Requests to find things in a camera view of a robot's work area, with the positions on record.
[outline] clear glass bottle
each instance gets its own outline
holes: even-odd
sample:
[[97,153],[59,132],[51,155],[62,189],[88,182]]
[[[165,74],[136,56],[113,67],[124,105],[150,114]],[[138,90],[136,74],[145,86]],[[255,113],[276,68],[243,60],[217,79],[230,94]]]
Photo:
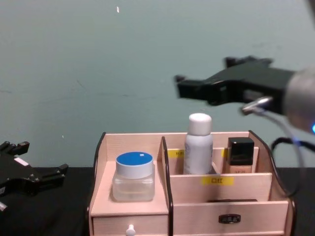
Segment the clear glass bottle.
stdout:
[[144,152],[128,152],[116,159],[113,196],[119,202],[144,202],[155,194],[153,158]]

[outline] teal wall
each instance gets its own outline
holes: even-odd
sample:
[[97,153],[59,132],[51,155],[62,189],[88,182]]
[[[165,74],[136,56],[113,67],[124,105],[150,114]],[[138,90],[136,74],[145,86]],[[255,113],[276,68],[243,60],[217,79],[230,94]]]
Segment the teal wall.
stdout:
[[[240,104],[177,99],[172,77],[207,78],[225,56],[302,69],[314,42],[301,0],[1,0],[0,140],[28,140],[34,166],[90,166],[103,131],[186,131],[205,110],[215,131],[270,143],[283,135],[273,124],[240,116]],[[279,148],[277,164],[295,166],[292,153]]]

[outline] drawer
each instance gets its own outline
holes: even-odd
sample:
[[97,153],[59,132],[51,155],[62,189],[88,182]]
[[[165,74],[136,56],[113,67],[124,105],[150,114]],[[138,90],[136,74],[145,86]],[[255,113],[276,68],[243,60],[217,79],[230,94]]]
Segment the drawer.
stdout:
[[[175,235],[282,235],[287,201],[231,202],[174,205]],[[237,214],[239,223],[219,223],[219,216]]]
[[94,235],[126,235],[129,225],[134,225],[136,235],[167,235],[167,215],[138,215],[94,217]]

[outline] robotic arm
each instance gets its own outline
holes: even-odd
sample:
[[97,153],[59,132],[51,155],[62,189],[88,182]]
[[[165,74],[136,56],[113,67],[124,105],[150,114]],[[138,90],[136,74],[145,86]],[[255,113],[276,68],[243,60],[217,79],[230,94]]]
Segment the robotic arm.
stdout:
[[212,106],[230,102],[260,106],[315,133],[315,68],[298,72],[272,68],[271,59],[251,56],[224,61],[226,69],[206,80],[175,76],[179,97],[205,100]]

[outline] drawer knob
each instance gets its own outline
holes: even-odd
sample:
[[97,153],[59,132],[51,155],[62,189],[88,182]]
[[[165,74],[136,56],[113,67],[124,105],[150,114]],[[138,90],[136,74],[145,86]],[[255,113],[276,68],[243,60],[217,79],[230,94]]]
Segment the drawer knob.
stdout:
[[133,225],[129,225],[128,229],[126,230],[126,236],[135,236],[136,230],[134,230]]

